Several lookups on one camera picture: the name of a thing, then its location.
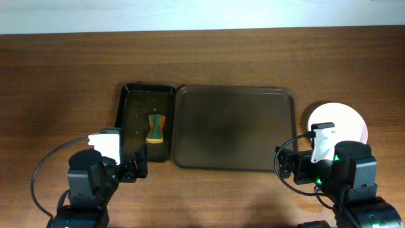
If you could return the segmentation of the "orange green scrub sponge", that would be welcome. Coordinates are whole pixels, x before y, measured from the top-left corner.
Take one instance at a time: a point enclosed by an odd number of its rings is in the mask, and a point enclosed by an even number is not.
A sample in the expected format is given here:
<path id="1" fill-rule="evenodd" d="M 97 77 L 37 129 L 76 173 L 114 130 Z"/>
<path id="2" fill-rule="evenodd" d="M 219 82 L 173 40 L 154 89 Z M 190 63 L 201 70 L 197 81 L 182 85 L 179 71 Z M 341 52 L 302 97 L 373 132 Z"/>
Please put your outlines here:
<path id="1" fill-rule="evenodd" d="M 165 126 L 166 117 L 161 114 L 150 114 L 149 120 L 149 132 L 146 136 L 146 143 L 149 144 L 161 144 L 164 143 L 163 128 Z"/>

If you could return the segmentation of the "white plate top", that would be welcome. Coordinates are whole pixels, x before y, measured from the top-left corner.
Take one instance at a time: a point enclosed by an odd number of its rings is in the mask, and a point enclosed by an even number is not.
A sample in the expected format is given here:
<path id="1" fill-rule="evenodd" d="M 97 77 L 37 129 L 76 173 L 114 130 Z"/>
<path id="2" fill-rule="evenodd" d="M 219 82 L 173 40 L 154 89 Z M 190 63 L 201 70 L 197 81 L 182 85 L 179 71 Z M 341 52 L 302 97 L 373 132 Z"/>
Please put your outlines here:
<path id="1" fill-rule="evenodd" d="M 368 129 L 362 116 L 342 103 L 326 103 L 317 107 L 308 118 L 308 130 L 313 124 L 333 122 L 339 141 L 357 141 L 366 144 Z"/>

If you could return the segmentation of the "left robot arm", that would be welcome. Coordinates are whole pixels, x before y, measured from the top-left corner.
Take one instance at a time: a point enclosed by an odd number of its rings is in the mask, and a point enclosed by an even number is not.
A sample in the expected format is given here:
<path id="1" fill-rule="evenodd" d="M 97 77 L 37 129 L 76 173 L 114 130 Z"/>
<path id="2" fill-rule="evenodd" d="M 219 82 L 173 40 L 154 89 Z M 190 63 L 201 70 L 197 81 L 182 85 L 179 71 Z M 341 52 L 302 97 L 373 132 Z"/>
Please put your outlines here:
<path id="1" fill-rule="evenodd" d="M 86 149 L 71 156 L 69 166 L 69 189 L 60 197 L 56 216 L 49 226 L 106 228 L 107 205 L 119 183 L 134 183 L 147 177 L 147 146 L 141 146 L 131 160 L 119 165 L 95 149 Z"/>

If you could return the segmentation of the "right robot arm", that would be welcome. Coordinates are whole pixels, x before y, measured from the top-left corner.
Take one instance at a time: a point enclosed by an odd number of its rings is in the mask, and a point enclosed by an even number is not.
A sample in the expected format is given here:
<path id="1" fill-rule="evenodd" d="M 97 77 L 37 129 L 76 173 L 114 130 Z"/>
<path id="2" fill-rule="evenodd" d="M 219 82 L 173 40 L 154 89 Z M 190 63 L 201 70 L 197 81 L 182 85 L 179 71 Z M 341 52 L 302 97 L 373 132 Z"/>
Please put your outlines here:
<path id="1" fill-rule="evenodd" d="M 367 144 L 342 141 L 332 159 L 311 162 L 311 151 L 275 149 L 275 171 L 281 181 L 293 176 L 297 185 L 314 184 L 310 194 L 329 198 L 337 227 L 404 227 L 398 211 L 377 196 L 377 161 Z"/>

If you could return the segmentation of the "black water tray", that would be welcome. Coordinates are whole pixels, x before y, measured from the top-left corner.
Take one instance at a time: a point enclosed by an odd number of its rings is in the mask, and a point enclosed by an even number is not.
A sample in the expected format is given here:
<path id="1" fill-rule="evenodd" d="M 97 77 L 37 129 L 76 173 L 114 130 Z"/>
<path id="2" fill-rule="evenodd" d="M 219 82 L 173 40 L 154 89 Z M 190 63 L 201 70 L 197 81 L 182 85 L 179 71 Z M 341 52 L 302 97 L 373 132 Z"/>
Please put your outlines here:
<path id="1" fill-rule="evenodd" d="M 147 145 L 147 161 L 165 162 L 171 151 L 176 90 L 170 85 L 126 84 L 121 89 L 115 127 L 122 130 L 121 160 L 131 160 L 146 144 L 149 115 L 166 117 L 163 142 Z"/>

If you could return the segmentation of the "brown serving tray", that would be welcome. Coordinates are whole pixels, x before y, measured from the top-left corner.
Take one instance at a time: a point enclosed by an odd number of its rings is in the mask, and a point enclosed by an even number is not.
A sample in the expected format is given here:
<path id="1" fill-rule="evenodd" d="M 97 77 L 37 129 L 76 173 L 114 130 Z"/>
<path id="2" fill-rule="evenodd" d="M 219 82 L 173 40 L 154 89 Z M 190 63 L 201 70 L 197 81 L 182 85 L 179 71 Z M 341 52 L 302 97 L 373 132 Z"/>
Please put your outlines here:
<path id="1" fill-rule="evenodd" d="M 170 158 L 179 168 L 273 172 L 275 148 L 296 135 L 285 89 L 187 85 L 176 95 Z"/>

